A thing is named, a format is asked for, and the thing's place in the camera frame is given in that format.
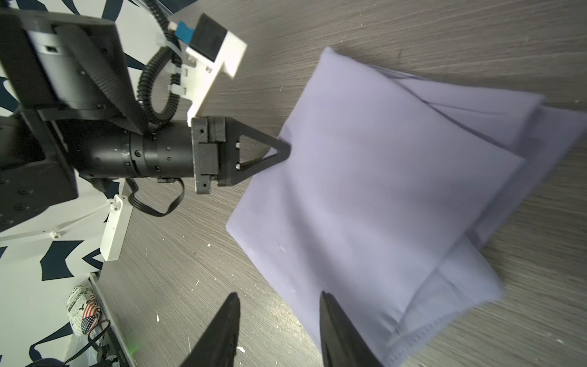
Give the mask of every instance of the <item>white mount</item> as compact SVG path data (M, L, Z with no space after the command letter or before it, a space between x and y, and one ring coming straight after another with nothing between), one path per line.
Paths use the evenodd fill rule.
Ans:
M180 85L173 84L170 89L173 93L192 102L187 112L188 126L191 126L192 118L200 115L206 98L220 72L225 73L231 79L234 78L246 49L245 42L233 33L227 32L215 61L189 47L185 50L188 60L194 62L195 67L182 64Z

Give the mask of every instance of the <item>white wall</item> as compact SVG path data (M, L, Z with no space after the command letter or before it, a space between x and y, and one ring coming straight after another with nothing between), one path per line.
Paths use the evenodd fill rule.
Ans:
M44 5L48 11L72 12L61 0L27 0L21 6L31 3ZM106 0L73 0L73 3L81 15L99 18ZM11 6L16 8L16 1L11 1ZM125 53L146 64L158 50L155 39L161 33L154 18L124 0L116 25ZM136 89L140 70L129 68L129 74ZM1 68L0 76L6 76ZM14 95L9 81L4 81L2 87ZM1 106L0 100L0 116L11 114ZM85 180L78 179L77 184L78 199L48 208L41 215L0 233L0 237L51 228L78 218L106 201L106 196ZM46 238L26 244L0 242L0 367L26 366L32 362L35 351L43 358L64 360L70 335L39 344L34 350L31 346L61 328L68 334L66 301L73 287L86 281L88 274L100 267L102 256L96 254L92 258L90 254L100 248L105 219L104 213L98 213L59 241ZM44 257L51 261L42 262Z

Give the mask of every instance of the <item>lavender cloth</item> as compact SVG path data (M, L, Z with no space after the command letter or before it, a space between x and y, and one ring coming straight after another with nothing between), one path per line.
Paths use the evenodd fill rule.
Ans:
M228 232L319 347L331 292L386 366L502 295L478 249L582 134L533 93L447 85L326 49Z

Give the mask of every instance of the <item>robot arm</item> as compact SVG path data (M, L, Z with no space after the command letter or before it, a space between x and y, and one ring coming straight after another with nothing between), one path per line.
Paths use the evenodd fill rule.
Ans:
M201 117L214 81L234 77L247 45L206 15L193 30L156 19L167 44L141 75L136 101L113 22L0 9L0 62L21 102L0 117L0 232L76 198L75 171L99 190L118 178L194 177L196 192L207 194L213 180L232 186L288 158L289 146L271 136L229 117ZM176 31L195 66L173 51ZM168 61L170 99L157 113L150 91ZM187 124L168 123L179 97L192 101ZM241 163L243 135L278 153Z

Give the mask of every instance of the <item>blue connector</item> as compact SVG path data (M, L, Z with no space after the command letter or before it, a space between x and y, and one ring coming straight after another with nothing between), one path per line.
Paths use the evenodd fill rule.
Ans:
M186 45L190 44L191 37L194 35L194 30L188 27L184 22L179 22L176 29L176 37Z

